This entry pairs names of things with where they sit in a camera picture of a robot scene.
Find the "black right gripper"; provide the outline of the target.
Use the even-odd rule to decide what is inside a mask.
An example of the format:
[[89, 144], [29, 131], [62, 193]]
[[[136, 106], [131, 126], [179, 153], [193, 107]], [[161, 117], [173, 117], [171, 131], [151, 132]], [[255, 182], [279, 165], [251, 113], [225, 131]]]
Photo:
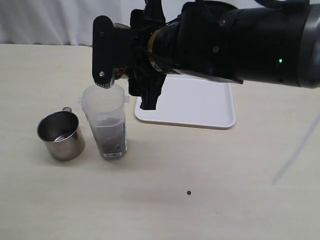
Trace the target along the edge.
[[155, 110], [168, 73], [168, 27], [162, 1], [147, 0], [130, 14], [130, 29], [115, 28], [100, 15], [93, 21], [92, 77], [102, 88], [114, 84], [114, 68], [123, 68], [129, 94], [142, 110]]

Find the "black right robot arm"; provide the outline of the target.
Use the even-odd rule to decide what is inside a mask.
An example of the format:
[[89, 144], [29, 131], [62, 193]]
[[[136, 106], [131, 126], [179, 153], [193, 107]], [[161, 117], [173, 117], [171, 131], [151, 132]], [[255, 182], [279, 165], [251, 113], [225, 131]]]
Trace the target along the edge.
[[186, 2], [167, 21], [159, 0], [134, 9], [130, 24], [93, 21], [92, 78], [110, 88], [122, 76], [140, 108], [155, 110], [167, 75], [213, 82], [320, 86], [320, 6], [308, 0], [261, 0], [239, 9], [216, 0]]

